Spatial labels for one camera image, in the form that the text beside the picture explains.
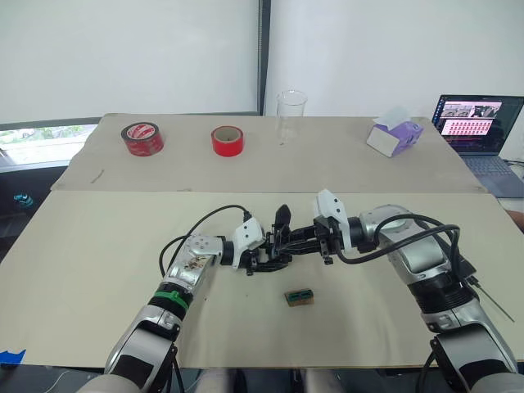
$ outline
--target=white wall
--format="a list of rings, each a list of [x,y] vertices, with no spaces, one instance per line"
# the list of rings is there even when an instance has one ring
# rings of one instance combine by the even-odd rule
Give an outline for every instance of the white wall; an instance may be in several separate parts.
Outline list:
[[[257,0],[2,0],[0,124],[256,111]]]
[[[266,114],[286,88],[307,93],[306,115],[431,118],[442,93],[524,95],[524,2],[273,2]],[[524,114],[502,155],[524,159]]]

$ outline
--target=packing tape roll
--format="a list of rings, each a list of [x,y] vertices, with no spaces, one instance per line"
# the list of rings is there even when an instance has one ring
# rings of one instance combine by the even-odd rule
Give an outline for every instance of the packing tape roll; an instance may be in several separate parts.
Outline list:
[[[211,143],[219,156],[233,157],[244,149],[244,133],[238,127],[222,125],[211,133]]]
[[[143,121],[128,125],[121,136],[129,152],[135,156],[152,156],[164,147],[160,130],[154,123]]]

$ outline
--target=laptop keyboard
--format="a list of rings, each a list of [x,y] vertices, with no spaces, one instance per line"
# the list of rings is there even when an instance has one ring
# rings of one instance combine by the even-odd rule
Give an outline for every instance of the laptop keyboard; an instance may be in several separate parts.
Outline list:
[[[498,157],[466,157],[462,159],[474,174],[513,174],[513,171]]]

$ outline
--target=tissue box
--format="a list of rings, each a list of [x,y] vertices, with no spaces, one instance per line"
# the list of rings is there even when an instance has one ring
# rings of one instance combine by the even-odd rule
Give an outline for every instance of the tissue box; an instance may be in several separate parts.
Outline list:
[[[375,124],[368,137],[368,145],[384,156],[392,157],[417,143],[424,128],[413,121],[405,121],[391,130],[386,125]]]

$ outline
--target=small wooden block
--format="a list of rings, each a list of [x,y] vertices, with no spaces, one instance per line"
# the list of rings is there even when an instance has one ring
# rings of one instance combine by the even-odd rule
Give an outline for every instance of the small wooden block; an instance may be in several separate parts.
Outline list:
[[[296,305],[312,305],[314,303],[313,291],[309,288],[298,291],[289,291],[284,293],[287,305],[295,307]]]

